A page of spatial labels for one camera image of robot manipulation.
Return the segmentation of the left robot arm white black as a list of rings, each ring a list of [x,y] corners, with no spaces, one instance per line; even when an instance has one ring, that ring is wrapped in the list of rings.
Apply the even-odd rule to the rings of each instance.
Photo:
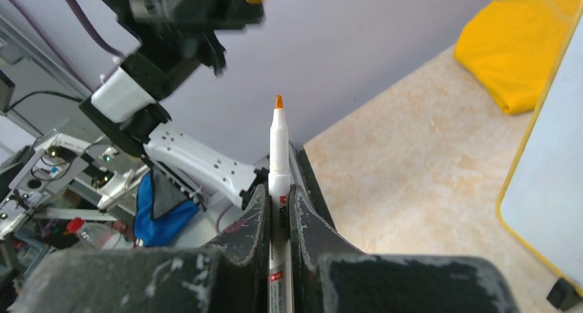
[[[156,165],[182,191],[201,186],[238,207],[263,175],[186,135],[161,102],[199,67],[216,76],[226,68],[216,31],[244,30],[264,17],[264,0],[102,0],[138,41],[81,111],[125,153]]]

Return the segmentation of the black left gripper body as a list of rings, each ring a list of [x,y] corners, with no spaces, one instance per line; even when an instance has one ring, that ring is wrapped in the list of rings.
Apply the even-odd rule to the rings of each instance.
[[[116,21],[139,42],[141,52],[153,50],[177,58],[195,58],[220,75],[225,50],[217,30],[244,30],[263,21],[261,4],[246,0],[101,0]]]

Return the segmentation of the yellow framed whiteboard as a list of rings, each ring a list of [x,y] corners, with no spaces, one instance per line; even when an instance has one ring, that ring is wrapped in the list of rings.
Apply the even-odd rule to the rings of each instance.
[[[498,197],[504,228],[582,289],[582,9]]]

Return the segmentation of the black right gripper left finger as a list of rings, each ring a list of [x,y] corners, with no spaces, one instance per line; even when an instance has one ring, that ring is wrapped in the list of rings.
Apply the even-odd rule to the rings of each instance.
[[[266,312],[270,200],[263,185],[200,248],[69,249],[44,259],[11,312]]]

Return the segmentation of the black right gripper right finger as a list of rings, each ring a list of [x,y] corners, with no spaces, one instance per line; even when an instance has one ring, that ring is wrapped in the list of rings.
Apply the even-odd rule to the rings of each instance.
[[[297,312],[517,312],[499,270],[479,257],[370,255],[340,236],[299,186],[289,194]]]

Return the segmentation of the white marker pen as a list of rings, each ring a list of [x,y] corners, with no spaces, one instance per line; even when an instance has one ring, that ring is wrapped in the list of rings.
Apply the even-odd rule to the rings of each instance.
[[[269,261],[269,310],[293,312],[293,280],[289,226],[289,133],[283,98],[277,95],[269,133],[271,230]]]

